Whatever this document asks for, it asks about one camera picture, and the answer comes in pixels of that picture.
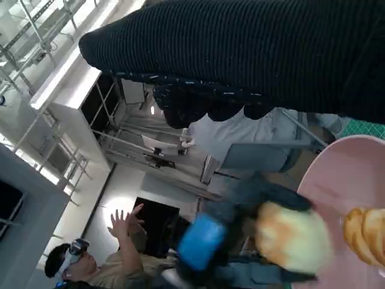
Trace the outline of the bare left robot hand blue tape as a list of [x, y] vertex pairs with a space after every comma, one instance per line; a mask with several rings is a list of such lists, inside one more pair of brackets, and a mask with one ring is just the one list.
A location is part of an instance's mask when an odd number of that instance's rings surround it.
[[229, 252], [242, 234], [246, 218], [259, 218], [257, 210], [272, 202], [298, 212], [308, 212], [308, 199], [259, 175], [238, 181], [221, 201], [211, 202], [186, 230], [177, 247], [177, 274], [194, 288], [267, 288], [316, 281], [310, 273], [295, 273], [262, 257], [231, 257]]

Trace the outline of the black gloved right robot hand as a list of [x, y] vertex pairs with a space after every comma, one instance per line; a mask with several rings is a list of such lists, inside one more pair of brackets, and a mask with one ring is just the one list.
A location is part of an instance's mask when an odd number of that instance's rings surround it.
[[384, 123], [383, 1], [164, 1], [84, 34], [79, 49], [152, 85], [174, 129], [274, 108]]

